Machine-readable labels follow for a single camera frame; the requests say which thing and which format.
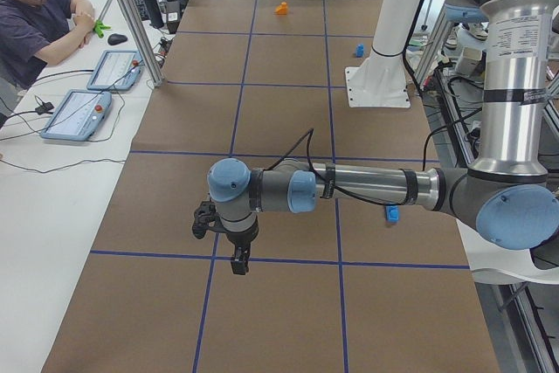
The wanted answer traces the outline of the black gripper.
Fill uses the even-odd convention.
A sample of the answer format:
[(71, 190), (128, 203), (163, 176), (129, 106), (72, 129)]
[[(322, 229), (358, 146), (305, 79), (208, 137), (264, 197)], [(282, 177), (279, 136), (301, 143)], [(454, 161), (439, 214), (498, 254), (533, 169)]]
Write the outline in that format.
[(251, 243), (258, 236), (259, 228), (250, 227), (245, 231), (229, 231), (227, 239), (233, 244), (234, 251), (231, 257), (231, 269), (235, 275), (249, 272), (248, 261), (251, 252)]

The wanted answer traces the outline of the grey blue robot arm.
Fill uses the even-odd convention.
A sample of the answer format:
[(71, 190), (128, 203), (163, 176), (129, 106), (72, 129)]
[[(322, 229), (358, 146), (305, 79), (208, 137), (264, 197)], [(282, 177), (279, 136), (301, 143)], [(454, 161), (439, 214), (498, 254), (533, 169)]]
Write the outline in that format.
[(209, 198), (192, 231), (224, 234), (231, 269), (246, 274), (261, 211), (312, 211), (319, 199), (351, 197), (376, 205), (420, 205), (473, 228), (509, 250), (536, 247), (558, 229), (558, 201), (538, 161), (552, 13), (558, 0), (446, 0), (450, 19), (489, 27), (480, 148), (464, 169), (380, 169), (298, 162), (265, 169), (235, 158), (209, 170)]

